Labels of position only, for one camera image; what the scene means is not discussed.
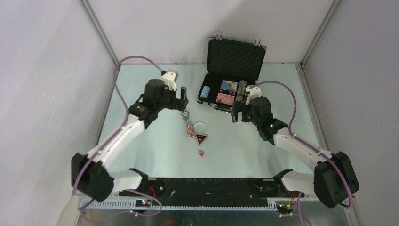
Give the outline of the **blue white chip stack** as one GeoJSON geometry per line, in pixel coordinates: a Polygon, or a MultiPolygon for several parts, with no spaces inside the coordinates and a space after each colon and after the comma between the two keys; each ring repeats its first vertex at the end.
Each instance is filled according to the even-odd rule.
{"type": "Polygon", "coordinates": [[[200,92],[200,98],[207,99],[211,88],[209,86],[203,86],[200,92]]]}

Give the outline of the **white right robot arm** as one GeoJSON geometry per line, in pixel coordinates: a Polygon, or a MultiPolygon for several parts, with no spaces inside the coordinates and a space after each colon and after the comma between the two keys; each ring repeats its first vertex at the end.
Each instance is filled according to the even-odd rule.
{"type": "Polygon", "coordinates": [[[282,148],[305,164],[311,173],[300,173],[285,169],[274,176],[274,192],[285,197],[292,191],[315,196],[326,207],[343,205],[359,189],[359,182],[350,158],[343,152],[331,153],[317,147],[293,132],[281,120],[274,118],[271,104],[265,97],[256,97],[248,104],[234,101],[231,110],[232,121],[252,123],[260,138],[282,148]]]}

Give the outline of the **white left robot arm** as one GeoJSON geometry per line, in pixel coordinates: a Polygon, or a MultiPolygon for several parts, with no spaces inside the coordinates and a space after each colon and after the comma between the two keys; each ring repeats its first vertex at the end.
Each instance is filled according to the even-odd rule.
{"type": "Polygon", "coordinates": [[[180,97],[176,93],[174,80],[148,80],[144,93],[126,108],[125,119],[115,131],[86,154],[77,153],[72,157],[72,194],[80,191],[98,202],[128,189],[137,196],[147,194],[149,184],[143,180],[144,173],[135,169],[110,173],[109,168],[122,151],[158,118],[159,112],[164,109],[186,110],[189,103],[186,87],[181,87],[180,97]]]}

